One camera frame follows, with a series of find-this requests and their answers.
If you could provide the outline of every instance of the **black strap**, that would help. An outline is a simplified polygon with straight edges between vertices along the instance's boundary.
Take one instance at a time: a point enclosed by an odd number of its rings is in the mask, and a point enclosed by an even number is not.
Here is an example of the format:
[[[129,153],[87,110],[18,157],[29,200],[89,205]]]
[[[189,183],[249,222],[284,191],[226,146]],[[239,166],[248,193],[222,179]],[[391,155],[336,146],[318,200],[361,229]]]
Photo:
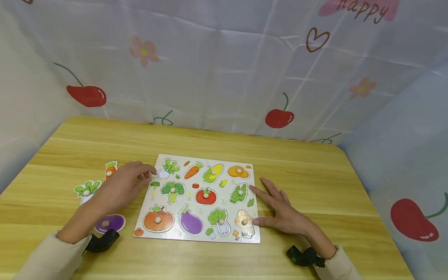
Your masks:
[[[286,255],[291,260],[291,262],[301,267],[307,267],[310,265],[325,267],[325,259],[318,257],[316,251],[314,251],[312,247],[306,249],[302,253],[299,249],[297,249],[296,246],[293,245],[286,252]]]
[[[106,233],[98,238],[95,235],[92,235],[90,239],[89,245],[86,247],[86,251],[91,253],[102,253],[109,250],[110,247],[114,244],[114,242],[120,237],[119,233],[113,229],[106,231]]]

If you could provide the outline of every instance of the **pink cloud print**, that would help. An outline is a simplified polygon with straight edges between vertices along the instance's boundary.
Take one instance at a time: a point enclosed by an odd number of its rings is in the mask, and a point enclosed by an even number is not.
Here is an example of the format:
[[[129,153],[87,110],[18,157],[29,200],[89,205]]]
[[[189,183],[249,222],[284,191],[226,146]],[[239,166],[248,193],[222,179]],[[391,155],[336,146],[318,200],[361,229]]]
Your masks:
[[[320,7],[318,15],[320,17],[328,17],[348,7],[361,6],[364,9],[368,9],[369,6],[373,8],[374,4],[379,6],[379,10],[384,11],[384,19],[389,22],[395,18],[400,2],[399,0],[328,0]]]

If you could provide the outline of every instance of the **wooden table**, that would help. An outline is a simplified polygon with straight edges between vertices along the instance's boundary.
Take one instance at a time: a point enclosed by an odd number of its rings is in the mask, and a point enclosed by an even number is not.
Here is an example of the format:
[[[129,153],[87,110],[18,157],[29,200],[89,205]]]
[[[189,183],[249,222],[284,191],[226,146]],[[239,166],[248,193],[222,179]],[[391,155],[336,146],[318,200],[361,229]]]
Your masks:
[[[174,154],[254,165],[335,244],[365,280],[413,279],[345,154],[336,146],[146,125],[90,117],[67,120],[0,196],[0,279],[11,279],[29,253],[79,206],[73,188],[103,180],[104,165]],[[127,224],[107,252],[87,253],[73,279],[316,279],[285,256],[299,238],[261,228],[261,244],[132,237],[144,192],[123,209]],[[272,215],[260,199],[259,215]]]

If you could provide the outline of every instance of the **carrot illustration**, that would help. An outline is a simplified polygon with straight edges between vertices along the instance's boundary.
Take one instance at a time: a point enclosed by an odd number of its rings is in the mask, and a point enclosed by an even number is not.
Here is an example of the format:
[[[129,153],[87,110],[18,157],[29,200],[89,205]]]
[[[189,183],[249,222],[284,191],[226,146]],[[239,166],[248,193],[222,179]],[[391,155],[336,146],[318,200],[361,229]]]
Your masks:
[[[106,163],[106,171],[104,173],[104,179],[106,180],[110,176],[112,176],[113,173],[116,171],[117,162],[111,161]]]
[[[200,162],[196,162],[194,166],[192,166],[190,169],[188,169],[187,172],[185,172],[185,179],[191,178],[194,174],[199,172],[199,169],[201,169],[203,165]]]

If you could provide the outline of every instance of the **wall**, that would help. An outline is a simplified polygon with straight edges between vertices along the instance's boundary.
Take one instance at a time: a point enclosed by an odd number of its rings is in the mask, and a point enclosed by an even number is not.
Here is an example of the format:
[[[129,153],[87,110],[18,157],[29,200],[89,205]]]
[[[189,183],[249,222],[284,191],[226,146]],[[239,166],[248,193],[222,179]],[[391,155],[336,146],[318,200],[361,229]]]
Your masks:
[[[341,144],[416,280],[448,279],[447,52]]]
[[[444,0],[4,6],[83,115],[333,144],[448,44]]]
[[[0,7],[0,193],[58,125],[78,115],[24,32]]]

